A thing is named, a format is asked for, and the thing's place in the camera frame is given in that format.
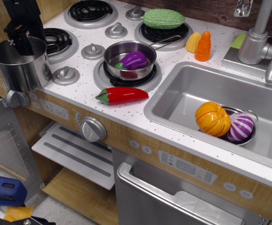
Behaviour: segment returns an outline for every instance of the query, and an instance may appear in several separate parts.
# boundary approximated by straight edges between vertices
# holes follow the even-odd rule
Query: electric coil burner
[[[99,0],[79,1],[64,12],[66,23],[80,29],[105,27],[113,23],[117,16],[113,5]]]
[[[57,28],[45,28],[48,61],[55,64],[69,59],[79,48],[77,38],[69,31]]]
[[[100,89],[111,87],[133,87],[148,92],[156,88],[160,83],[162,73],[159,64],[155,62],[153,71],[145,78],[135,81],[124,81],[112,76],[107,69],[105,60],[101,59],[93,69],[93,78],[95,84]]]
[[[161,29],[150,28],[142,22],[136,27],[134,36],[136,41],[144,42],[148,45],[154,44],[153,45],[154,48],[159,48],[164,46],[165,44],[168,44],[169,42],[176,41],[177,38],[171,38],[162,43],[155,44],[155,42],[162,41],[164,39],[167,39],[176,35],[181,36],[182,40],[177,41],[175,43],[171,43],[170,45],[164,46],[157,50],[162,52],[169,52],[169,51],[175,51],[175,50],[184,48],[191,34],[193,34],[193,30],[186,23],[182,24],[181,26],[175,29],[161,30]]]

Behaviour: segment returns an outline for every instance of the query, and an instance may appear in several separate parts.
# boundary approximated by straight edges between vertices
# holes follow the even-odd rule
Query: green bitter melon
[[[185,22],[182,14],[162,8],[149,9],[140,19],[148,27],[164,30],[177,28]]]

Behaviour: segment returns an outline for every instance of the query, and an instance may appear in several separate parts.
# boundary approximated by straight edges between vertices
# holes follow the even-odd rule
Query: wood grain backsplash
[[[234,17],[238,0],[121,0],[148,8],[168,8],[185,17],[242,30],[254,27],[262,0],[254,0],[249,17]],[[272,36],[272,13],[266,30]]]
[[[249,30],[254,27],[262,0],[254,0],[249,17],[234,17],[238,0],[122,0],[123,2],[148,8],[168,8],[180,12],[185,17]],[[47,22],[77,0],[37,0],[41,20]],[[9,15],[0,0],[0,42],[7,39],[3,29],[10,21]],[[267,25],[272,36],[272,13]]]

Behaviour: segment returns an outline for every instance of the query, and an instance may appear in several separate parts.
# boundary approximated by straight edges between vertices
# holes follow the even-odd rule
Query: clock display
[[[61,106],[51,103],[49,101],[46,101],[44,99],[41,99],[40,101],[44,110],[54,115],[60,116],[61,118],[64,118],[66,120],[69,120],[69,112],[67,109],[64,109]]]

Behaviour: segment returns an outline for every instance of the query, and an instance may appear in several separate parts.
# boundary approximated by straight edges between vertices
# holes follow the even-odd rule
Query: white speckled countertop
[[[76,68],[80,72],[81,77],[77,83],[69,86],[59,86],[50,81],[41,89],[41,91],[108,119],[114,120],[122,125],[140,131],[146,135],[150,135],[178,148],[186,149],[187,147],[187,151],[194,155],[205,158],[272,187],[272,168],[149,121],[144,115],[144,106],[148,100],[124,105],[107,106],[95,99],[95,96],[101,91],[95,85],[93,80],[93,68],[99,60],[90,61],[82,58],[81,50],[91,43],[102,45],[104,48],[107,48],[111,44],[119,41],[135,40],[135,27],[141,23],[141,21],[131,21],[125,17],[125,13],[128,10],[133,9],[135,7],[134,5],[115,0],[106,1],[114,5],[119,13],[117,20],[112,23],[112,25],[116,22],[120,22],[127,28],[128,35],[121,39],[110,39],[105,36],[106,27],[93,30],[73,28],[64,21],[63,13],[59,14],[47,22],[44,27],[61,28],[72,32],[78,38],[79,49],[70,59],[51,65],[51,71],[54,72],[64,66],[70,66]],[[173,52],[157,51],[157,62],[160,65],[162,64],[161,83],[168,75],[170,75],[170,71],[173,67],[177,63],[183,61],[198,63],[263,83],[265,82],[263,78],[257,78],[221,67],[221,62],[235,37],[239,34],[246,33],[246,31],[190,18],[186,18],[186,23],[190,25],[193,32],[199,32],[202,34],[204,31],[208,30],[211,33],[211,58],[206,62],[199,62],[195,60],[194,54],[187,52],[185,48]],[[149,92],[150,97],[155,93],[157,88]]]

